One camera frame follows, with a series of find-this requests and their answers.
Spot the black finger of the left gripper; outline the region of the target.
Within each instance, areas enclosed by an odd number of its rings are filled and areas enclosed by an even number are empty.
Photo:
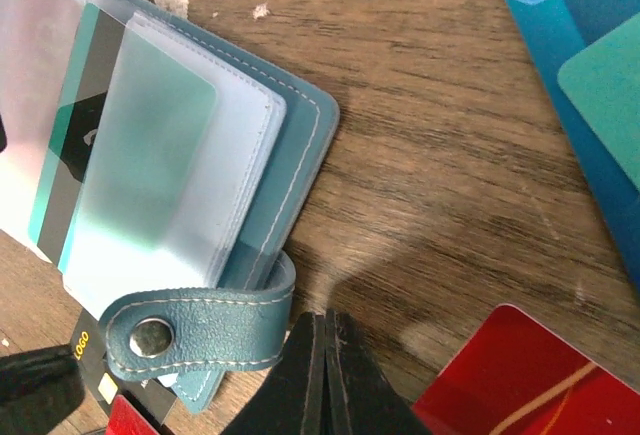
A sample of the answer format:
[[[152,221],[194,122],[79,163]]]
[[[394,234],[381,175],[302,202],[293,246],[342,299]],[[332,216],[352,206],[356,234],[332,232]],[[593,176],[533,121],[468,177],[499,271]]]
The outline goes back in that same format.
[[[85,389],[71,346],[1,358],[1,433],[48,434],[83,403]]]

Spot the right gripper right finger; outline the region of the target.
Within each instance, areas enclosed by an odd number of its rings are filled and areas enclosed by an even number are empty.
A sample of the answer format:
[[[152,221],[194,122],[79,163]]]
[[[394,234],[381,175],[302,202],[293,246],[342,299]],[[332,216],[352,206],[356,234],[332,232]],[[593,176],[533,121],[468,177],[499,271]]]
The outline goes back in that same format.
[[[325,432],[428,434],[378,365],[357,321],[326,313]]]

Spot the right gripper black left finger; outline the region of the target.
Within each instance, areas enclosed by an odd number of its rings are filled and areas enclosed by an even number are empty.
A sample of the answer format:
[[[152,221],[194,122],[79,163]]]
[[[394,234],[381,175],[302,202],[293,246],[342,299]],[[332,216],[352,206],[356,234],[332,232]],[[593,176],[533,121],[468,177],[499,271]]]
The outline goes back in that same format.
[[[319,434],[325,340],[325,318],[311,312],[300,315],[280,360],[222,434]]]

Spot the blue leather card holder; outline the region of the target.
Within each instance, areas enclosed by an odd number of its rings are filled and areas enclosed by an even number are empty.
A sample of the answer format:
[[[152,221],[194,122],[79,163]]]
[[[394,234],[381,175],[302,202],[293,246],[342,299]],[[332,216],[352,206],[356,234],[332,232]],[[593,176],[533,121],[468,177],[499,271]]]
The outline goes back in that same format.
[[[193,413],[275,364],[326,92],[146,0],[1,0],[1,228]]]

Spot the teal VIP card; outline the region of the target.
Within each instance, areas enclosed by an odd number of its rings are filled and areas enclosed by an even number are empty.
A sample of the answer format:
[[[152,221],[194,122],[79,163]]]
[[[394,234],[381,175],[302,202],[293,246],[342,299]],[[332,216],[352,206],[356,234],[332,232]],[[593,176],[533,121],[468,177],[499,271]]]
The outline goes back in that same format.
[[[558,83],[609,154],[639,184],[639,17],[568,61]]]

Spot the black VIP card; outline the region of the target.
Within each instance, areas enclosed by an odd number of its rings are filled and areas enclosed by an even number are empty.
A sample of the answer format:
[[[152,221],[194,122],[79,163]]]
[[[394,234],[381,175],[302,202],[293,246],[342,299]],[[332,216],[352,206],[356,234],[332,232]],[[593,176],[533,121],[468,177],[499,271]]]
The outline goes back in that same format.
[[[117,378],[108,366],[98,322],[86,310],[80,312],[70,345],[85,385],[107,415],[116,396],[123,395],[156,429],[164,424],[176,402],[174,392],[155,379],[129,382]]]

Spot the red chip card upright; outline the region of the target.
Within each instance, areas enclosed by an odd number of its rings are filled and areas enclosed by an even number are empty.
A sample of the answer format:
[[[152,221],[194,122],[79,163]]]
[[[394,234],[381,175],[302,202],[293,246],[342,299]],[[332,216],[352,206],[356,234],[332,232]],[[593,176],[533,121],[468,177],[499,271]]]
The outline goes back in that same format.
[[[636,434],[639,394],[521,309],[497,306],[414,403],[435,434]]]

